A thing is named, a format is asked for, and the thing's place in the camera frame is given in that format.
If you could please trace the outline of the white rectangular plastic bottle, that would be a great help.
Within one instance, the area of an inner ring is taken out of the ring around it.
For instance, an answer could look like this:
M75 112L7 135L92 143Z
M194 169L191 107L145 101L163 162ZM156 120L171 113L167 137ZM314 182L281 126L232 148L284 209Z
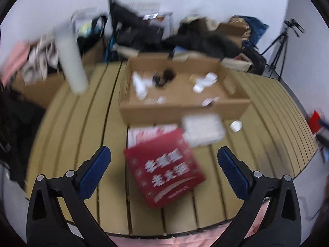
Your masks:
M190 147L207 146L226 137L226 129L219 114L192 114L181 119L183 138Z

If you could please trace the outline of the pink white packet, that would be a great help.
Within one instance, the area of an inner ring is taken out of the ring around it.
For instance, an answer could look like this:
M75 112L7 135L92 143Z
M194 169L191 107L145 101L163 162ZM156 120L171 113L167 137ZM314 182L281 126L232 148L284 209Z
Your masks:
M169 124L152 127L129 128L128 130L128 148L132 148L140 143L150 141L160 135L169 133L178 128L177 124Z

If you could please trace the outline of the red printed box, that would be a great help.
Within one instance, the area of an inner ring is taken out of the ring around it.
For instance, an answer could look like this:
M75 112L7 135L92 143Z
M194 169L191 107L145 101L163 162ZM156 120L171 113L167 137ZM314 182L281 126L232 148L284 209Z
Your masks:
M162 208L206 181L181 128L126 148L124 156L150 208Z

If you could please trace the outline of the white ribbed jar lid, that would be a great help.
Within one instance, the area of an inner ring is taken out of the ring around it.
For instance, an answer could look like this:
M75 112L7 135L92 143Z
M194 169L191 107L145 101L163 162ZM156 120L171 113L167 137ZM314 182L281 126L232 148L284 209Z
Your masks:
M210 87L217 82L218 76L212 72L209 72L203 80L203 86Z

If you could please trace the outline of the white cylindrical spray bottle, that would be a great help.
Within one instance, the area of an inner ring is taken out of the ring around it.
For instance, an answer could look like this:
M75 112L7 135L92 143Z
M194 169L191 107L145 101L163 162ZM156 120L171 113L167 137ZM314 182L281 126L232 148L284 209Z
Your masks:
M148 93L147 87L140 75L135 71L132 73L132 82L137 99L146 99Z

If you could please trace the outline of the pink jacket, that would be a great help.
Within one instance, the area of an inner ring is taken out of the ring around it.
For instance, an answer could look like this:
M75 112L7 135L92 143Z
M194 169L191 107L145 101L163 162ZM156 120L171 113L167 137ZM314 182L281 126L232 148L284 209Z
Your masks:
M214 229L205 230L200 233L190 234L181 237L171 237L168 239L128 239L110 236L117 246L135 247L188 247L188 246L211 246L217 238L228 228L231 221L221 224Z

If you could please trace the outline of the black backpack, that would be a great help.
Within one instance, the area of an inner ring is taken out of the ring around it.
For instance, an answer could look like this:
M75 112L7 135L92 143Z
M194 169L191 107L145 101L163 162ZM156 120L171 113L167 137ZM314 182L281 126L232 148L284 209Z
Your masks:
M262 75L266 67L266 59L253 47L244 47L243 54L253 63L248 73Z

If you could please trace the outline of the shallow cardboard tray box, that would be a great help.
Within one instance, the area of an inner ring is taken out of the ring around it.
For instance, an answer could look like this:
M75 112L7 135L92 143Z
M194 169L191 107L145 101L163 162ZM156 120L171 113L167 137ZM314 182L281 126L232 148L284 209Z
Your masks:
M139 100L133 87L133 73L143 79L175 73L166 87L151 87L146 98ZM141 54L128 59L119 98L119 111L127 124L171 124L190 114L216 113L222 119L239 119L250 105L250 99L233 72L213 58L171 60L167 55ZM216 82L202 92L193 90L190 78L216 75Z

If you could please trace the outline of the blue fabric bag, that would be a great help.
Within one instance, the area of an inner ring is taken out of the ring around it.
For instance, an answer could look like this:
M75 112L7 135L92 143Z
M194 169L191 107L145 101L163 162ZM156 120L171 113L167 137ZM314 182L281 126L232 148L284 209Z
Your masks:
M251 16L235 15L229 19L229 22L242 25L246 29L241 36L244 47L256 47L258 41L269 28L269 25Z

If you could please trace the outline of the white beige crumpled cloth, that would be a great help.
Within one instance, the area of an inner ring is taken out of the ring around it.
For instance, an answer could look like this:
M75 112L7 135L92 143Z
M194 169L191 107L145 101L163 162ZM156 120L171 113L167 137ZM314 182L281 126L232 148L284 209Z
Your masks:
M59 52L55 45L53 34L46 34L40 38L36 46L28 55L23 67L23 80L25 85L45 81L48 77L48 68L58 70Z

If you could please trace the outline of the pink bag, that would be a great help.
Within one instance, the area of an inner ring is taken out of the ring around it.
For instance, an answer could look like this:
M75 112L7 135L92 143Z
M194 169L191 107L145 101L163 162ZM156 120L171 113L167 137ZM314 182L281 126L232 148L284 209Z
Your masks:
M11 77L24 66L30 53L29 42L19 42L12 49L11 53L1 66L1 83L6 86Z

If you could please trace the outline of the tall white thermos bottle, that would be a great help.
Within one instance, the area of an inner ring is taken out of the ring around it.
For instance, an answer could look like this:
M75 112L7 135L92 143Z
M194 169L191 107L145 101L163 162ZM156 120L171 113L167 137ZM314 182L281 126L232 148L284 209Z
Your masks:
M53 29L54 43L59 53L59 63L74 94L82 94L89 87L88 78L77 43L77 37L70 21Z

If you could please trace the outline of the pile of black clothes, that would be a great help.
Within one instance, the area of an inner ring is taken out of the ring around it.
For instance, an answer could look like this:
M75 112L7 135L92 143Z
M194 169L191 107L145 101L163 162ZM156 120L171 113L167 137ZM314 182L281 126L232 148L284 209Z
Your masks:
M210 31L204 18L181 22L175 35L163 39L163 28L148 23L116 2L113 3L112 16L122 25L116 44L138 52L173 52L176 47L181 47L220 60L234 58L242 52L242 47L223 32Z

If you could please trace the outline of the white appliance carton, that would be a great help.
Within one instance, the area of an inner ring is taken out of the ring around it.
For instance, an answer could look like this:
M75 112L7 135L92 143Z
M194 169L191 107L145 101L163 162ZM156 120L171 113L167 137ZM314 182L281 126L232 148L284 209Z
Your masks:
M149 24L160 27L163 29L162 39L167 39L173 35L173 13L172 12L158 12L158 13L149 13L142 16L144 21L147 21Z

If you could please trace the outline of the metal folding chair frame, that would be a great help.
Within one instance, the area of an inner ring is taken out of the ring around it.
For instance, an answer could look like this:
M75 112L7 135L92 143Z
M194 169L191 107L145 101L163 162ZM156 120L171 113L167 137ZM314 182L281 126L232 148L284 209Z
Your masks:
M96 20L98 23L98 19L101 19L100 27L105 27L108 13L99 7L89 7L74 11L70 21L77 36L86 36L92 28L92 22Z

